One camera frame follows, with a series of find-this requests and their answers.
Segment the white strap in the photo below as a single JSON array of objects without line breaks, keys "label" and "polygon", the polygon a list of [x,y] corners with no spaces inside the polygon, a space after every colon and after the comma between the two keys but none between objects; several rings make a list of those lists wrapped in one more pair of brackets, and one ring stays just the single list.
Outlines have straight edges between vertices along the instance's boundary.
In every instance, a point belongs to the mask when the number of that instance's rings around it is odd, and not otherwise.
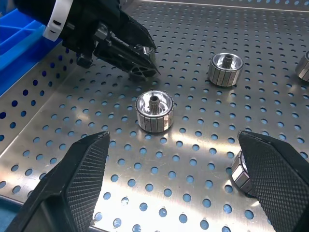
[{"label": "white strap", "polygon": [[58,39],[68,18],[73,0],[56,0],[52,15],[43,33],[51,41]]}]

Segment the perforated stainless steel table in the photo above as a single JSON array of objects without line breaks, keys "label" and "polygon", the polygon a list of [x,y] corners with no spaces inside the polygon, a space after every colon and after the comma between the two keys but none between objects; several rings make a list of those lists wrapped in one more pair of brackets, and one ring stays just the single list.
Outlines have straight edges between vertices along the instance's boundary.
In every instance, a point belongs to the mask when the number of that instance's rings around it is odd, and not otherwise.
[{"label": "perforated stainless steel table", "polygon": [[[59,45],[11,87],[0,98],[2,197],[24,202],[73,142],[109,130],[93,229],[274,231],[259,203],[231,186],[229,172],[239,130],[286,140],[309,160],[309,87],[294,73],[309,46],[308,7],[204,3],[128,8],[155,39],[157,78],[136,83],[101,60],[84,70]],[[206,79],[209,59],[225,51],[245,63],[232,88]],[[173,126],[158,135],[141,131],[134,110],[149,89],[167,91],[177,105]]]}]

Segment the blue plastic bin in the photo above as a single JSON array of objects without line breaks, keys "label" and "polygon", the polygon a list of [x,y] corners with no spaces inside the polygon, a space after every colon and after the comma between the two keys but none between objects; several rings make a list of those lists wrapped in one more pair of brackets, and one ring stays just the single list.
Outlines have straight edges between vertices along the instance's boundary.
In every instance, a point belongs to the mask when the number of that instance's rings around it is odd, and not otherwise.
[{"label": "blue plastic bin", "polygon": [[42,37],[44,29],[17,9],[0,18],[0,95],[60,42]]}]

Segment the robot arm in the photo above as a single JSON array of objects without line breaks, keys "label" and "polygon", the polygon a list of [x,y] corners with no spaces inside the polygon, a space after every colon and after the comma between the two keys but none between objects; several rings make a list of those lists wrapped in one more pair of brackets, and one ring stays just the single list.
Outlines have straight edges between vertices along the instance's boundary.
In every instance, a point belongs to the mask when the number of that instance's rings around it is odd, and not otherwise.
[{"label": "robot arm", "polygon": [[46,25],[44,37],[79,54],[89,68],[92,55],[143,77],[158,73],[141,47],[156,49],[147,29],[119,8],[119,0],[14,0],[19,11]]}]

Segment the black mechanical arm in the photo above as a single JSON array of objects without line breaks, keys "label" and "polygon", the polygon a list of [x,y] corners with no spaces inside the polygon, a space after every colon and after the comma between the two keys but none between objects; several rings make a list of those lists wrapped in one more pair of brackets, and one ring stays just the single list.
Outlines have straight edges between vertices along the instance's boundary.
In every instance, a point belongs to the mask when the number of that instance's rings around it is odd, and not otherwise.
[{"label": "black mechanical arm", "polygon": [[[78,65],[89,68],[94,54],[127,73],[142,77],[158,73],[155,64],[140,49],[156,50],[149,32],[120,9],[119,0],[14,1],[19,11],[46,25],[50,34],[56,34],[52,26],[61,28],[62,45],[79,54]],[[68,8],[66,20],[51,21],[55,15],[62,18],[66,15],[56,7],[61,4],[63,9]]]}]

